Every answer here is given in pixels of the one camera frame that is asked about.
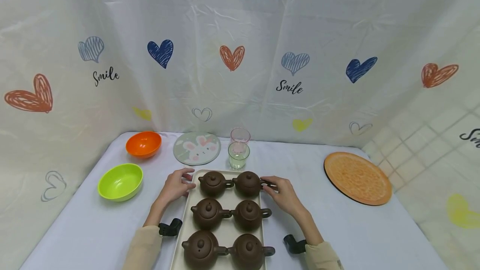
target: beige sleeve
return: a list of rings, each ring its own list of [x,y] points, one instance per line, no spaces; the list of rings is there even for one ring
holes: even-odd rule
[[[158,226],[150,225],[137,230],[130,242],[122,270],[151,270],[162,244]]]
[[[309,270],[344,270],[338,255],[329,242],[316,246],[305,245]]]

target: heart outline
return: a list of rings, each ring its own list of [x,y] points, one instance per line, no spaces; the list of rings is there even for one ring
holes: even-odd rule
[[[313,122],[312,118],[308,118],[308,119],[305,119],[305,120],[293,119],[292,126],[296,131],[302,132],[302,131],[306,130],[307,128],[309,128],[310,125],[312,124],[312,122]]]
[[[135,111],[135,114],[139,116],[140,118],[151,121],[152,119],[152,112],[150,110],[141,110],[136,108],[135,106],[133,107],[133,110]]]
[[[235,51],[231,52],[230,48],[225,45],[220,46],[220,57],[227,68],[232,72],[235,71],[243,60],[245,55],[245,47],[239,46]]]
[[[199,112],[200,112],[200,116],[197,116],[197,115],[196,115],[196,113],[195,113],[196,111],[199,111]],[[201,119],[200,117],[203,115],[203,112],[205,112],[205,111],[208,111],[208,117],[207,117],[206,120],[203,120],[203,119]],[[193,109],[192,109],[192,114],[193,114],[197,119],[199,119],[200,121],[207,122],[207,121],[209,121],[210,118],[212,118],[213,112],[212,112],[212,110],[211,110],[210,108],[208,108],[208,107],[206,107],[205,109],[203,109],[203,110],[201,110],[201,111],[200,111],[200,109],[198,109],[198,108],[193,108]]]
[[[98,59],[104,49],[105,43],[97,36],[88,37],[85,42],[80,41],[78,43],[80,58],[85,62],[94,61],[98,64]]]
[[[26,90],[13,90],[5,94],[3,99],[10,106],[27,112],[48,113],[53,108],[53,95],[50,83],[43,74],[33,78],[34,93]]]
[[[157,43],[150,41],[148,42],[147,50],[150,56],[166,69],[173,54],[173,42],[169,39],[165,39],[159,47]]]
[[[281,65],[294,76],[295,73],[305,67],[309,62],[310,56],[307,53],[295,55],[293,52],[287,52],[282,56]]]
[[[357,130],[355,133],[353,130],[352,130],[352,127],[356,125],[357,126]],[[360,126],[360,124],[358,124],[357,122],[350,122],[350,125],[348,126],[350,128],[350,132],[352,133],[352,135],[356,135],[356,136],[359,136],[359,135],[363,135],[364,133],[366,133],[367,131],[369,131],[372,127],[373,127],[373,124],[371,123],[368,123],[368,124],[364,124],[362,126]]]
[[[345,74],[347,74],[348,79],[352,83],[355,83],[360,77],[364,76],[373,66],[375,66],[377,60],[378,58],[374,56],[360,64],[360,61],[353,59],[348,63]]]
[[[63,190],[61,190],[60,194],[54,196],[54,197],[50,197],[47,195],[47,192],[49,190],[54,190],[54,189],[59,189],[54,183],[52,183],[50,181],[50,178],[51,177],[54,177],[56,178],[58,181],[60,181],[63,185]],[[55,198],[59,197],[60,195],[63,194],[63,192],[65,191],[65,189],[67,188],[67,183],[65,182],[65,180],[63,179],[63,177],[61,176],[60,173],[58,173],[57,171],[48,171],[47,174],[45,175],[45,181],[47,182],[47,184],[50,185],[50,187],[46,188],[45,191],[43,192],[43,194],[41,195],[40,197],[40,200],[44,203],[46,203],[47,201],[50,201],[50,200],[54,200]]]
[[[458,65],[451,64],[438,69],[438,65],[435,63],[428,63],[421,69],[421,81],[423,87],[429,89],[439,86],[445,81],[449,80],[458,71]]]

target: teapot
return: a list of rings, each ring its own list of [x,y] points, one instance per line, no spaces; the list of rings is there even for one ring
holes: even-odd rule
[[[232,216],[229,210],[222,210],[221,204],[213,198],[202,199],[190,209],[193,212],[193,222],[203,230],[214,229],[222,219]]]
[[[226,247],[218,246],[217,238],[209,231],[197,231],[181,243],[183,258],[192,269],[209,269],[219,255],[227,255]]]
[[[239,270],[258,270],[265,263],[265,257],[275,254],[275,248],[263,247],[260,240],[249,233],[239,236],[227,251]]]
[[[258,175],[250,171],[242,172],[237,178],[232,179],[232,181],[237,191],[245,197],[257,196],[262,189],[262,184],[271,186],[270,182],[261,180]]]
[[[209,197],[217,197],[223,194],[226,188],[233,187],[231,180],[225,179],[222,173],[209,171],[198,178],[200,189]]]
[[[260,209],[255,201],[241,201],[230,213],[242,229],[253,231],[260,227],[262,219],[272,215],[271,209]]]

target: white curtain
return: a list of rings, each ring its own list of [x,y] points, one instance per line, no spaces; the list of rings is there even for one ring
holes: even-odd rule
[[[2,269],[21,265],[120,133],[241,126],[254,140],[363,146],[425,87],[474,73],[476,53],[455,49],[480,20],[478,0],[0,7]]]

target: beige tray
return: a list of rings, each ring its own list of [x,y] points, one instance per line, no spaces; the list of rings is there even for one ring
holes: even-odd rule
[[[190,208],[195,206],[200,200],[206,198],[205,195],[203,195],[202,192],[200,191],[200,182],[198,181],[198,178],[200,176],[203,176],[205,173],[209,171],[212,171],[212,170],[199,170],[199,171],[196,171],[195,175],[193,176],[193,182],[197,184],[197,187],[193,190],[190,190],[190,193],[188,195],[187,205],[185,207],[185,212],[183,213],[183,225],[180,229],[179,236],[177,238],[177,246],[175,247],[170,270],[190,269],[185,263],[185,260],[183,259],[183,247],[181,246],[181,243],[183,241],[186,241],[194,232],[199,230],[193,223],[193,213],[190,210]],[[215,170],[215,171],[222,173],[225,176],[225,179],[236,178],[241,173],[241,172],[233,172],[233,171],[219,171],[219,170]],[[221,197],[216,199],[222,205],[222,209],[234,210],[235,207],[237,207],[237,204],[239,204],[240,201],[244,200],[245,198],[242,198],[237,193],[235,187],[233,187],[233,188],[226,189],[225,193],[223,193]],[[258,205],[260,205],[259,196],[255,198],[249,198],[249,199],[255,201],[256,203],[258,203]],[[232,247],[235,239],[246,232],[239,229],[235,225],[233,217],[230,217],[228,219],[223,219],[220,226],[212,230],[212,233],[215,235],[215,237],[217,237],[218,245],[225,246],[225,247]],[[258,228],[254,232],[249,232],[249,233],[256,236],[264,246],[268,246],[268,244],[265,245],[263,243],[263,224],[260,226],[260,228]],[[229,270],[229,269],[236,269],[232,263],[230,255],[219,256],[217,259],[217,263],[215,263],[215,265],[211,268],[211,270]],[[265,264],[263,264],[263,266],[260,269],[266,270]]]

